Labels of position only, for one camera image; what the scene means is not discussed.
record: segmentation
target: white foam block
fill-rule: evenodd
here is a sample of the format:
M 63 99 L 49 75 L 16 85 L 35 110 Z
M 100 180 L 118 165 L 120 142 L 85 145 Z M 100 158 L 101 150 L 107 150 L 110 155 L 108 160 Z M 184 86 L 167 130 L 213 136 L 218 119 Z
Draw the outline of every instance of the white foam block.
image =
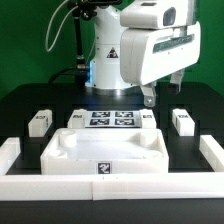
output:
M 85 128 L 85 119 L 87 116 L 87 111 L 80 109 L 74 110 L 69 121 L 68 128 Z
M 43 137 L 52 123 L 51 110 L 39 110 L 29 122 L 29 136 Z
M 19 138 L 8 138 L 0 147 L 0 176 L 5 175 L 20 154 Z
M 199 150 L 215 172 L 224 172 L 224 150 L 211 135 L 200 136 Z
M 139 113 L 142 128 L 156 128 L 156 120 L 152 110 L 143 109 Z
M 172 122 L 180 136 L 194 136 L 195 123 L 184 109 L 174 109 Z

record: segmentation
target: blue light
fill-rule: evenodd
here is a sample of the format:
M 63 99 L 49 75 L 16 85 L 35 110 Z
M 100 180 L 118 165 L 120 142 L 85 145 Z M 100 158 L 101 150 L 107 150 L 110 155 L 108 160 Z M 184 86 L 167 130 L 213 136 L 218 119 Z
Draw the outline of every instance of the blue light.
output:
M 89 63 L 89 80 L 88 83 L 93 83 L 93 63 L 92 61 Z

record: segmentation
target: black cable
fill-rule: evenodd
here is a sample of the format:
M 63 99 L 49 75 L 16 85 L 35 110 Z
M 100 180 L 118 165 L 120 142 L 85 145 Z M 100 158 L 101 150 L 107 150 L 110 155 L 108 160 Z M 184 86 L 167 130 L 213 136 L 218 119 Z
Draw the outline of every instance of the black cable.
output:
M 77 68 L 69 67 L 69 68 L 62 69 L 60 72 L 53 74 L 48 80 L 48 83 L 53 83 L 61 75 L 71 75 L 71 74 L 66 74 L 65 72 L 72 71 L 72 70 L 77 70 Z
M 75 34 L 76 34 L 76 47 L 77 47 L 77 64 L 85 64 L 84 56 L 82 51 L 82 36 L 81 36 L 81 28 L 80 28 L 80 19 L 74 18 L 75 25 Z

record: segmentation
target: warning label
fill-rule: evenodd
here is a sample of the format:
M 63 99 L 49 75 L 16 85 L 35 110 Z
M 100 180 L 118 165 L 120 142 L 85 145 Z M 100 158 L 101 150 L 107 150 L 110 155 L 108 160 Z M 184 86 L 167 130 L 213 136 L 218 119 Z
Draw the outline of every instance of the warning label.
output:
M 117 52 L 114 48 L 110 50 L 110 53 L 107 55 L 107 58 L 118 58 Z

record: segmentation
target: white plastic container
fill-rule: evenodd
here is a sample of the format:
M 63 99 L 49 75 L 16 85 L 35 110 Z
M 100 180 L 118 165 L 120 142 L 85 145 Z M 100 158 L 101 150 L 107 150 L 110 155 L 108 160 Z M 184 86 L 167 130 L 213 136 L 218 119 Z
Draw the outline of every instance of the white plastic container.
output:
M 167 173 L 158 129 L 59 129 L 41 155 L 42 174 Z

